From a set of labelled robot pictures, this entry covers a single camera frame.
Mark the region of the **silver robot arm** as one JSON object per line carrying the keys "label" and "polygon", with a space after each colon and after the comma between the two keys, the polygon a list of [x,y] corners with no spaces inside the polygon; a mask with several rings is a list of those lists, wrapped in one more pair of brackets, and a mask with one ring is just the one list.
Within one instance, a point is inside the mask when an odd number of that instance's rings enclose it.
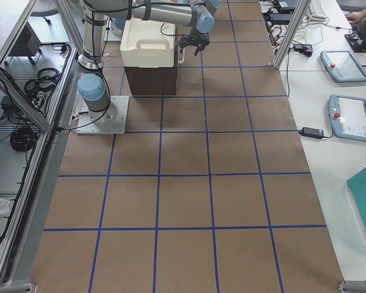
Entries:
{"label": "silver robot arm", "polygon": [[174,46],[194,46],[197,52],[210,43],[209,32],[219,1],[84,1],[85,31],[78,59],[77,90],[91,120],[112,119],[109,89],[102,69],[108,20],[123,31],[122,58],[126,67],[168,68],[174,65]]}

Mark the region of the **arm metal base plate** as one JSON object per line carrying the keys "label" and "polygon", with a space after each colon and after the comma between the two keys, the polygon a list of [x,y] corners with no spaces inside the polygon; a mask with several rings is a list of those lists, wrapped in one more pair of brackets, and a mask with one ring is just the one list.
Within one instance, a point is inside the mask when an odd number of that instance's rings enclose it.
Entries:
{"label": "arm metal base plate", "polygon": [[81,112],[75,132],[79,135],[95,134],[124,134],[126,130],[127,110],[129,96],[113,95],[110,107],[103,112],[89,112],[85,102],[82,103]]}

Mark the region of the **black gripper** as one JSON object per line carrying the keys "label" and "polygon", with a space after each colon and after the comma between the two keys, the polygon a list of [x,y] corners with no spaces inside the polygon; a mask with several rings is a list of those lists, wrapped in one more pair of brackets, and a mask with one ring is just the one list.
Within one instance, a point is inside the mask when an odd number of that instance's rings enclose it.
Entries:
{"label": "black gripper", "polygon": [[179,43],[179,54],[183,54],[184,49],[188,46],[195,46],[194,56],[204,51],[205,47],[210,44],[209,34],[199,32],[197,29],[192,29],[189,34],[184,34]]}

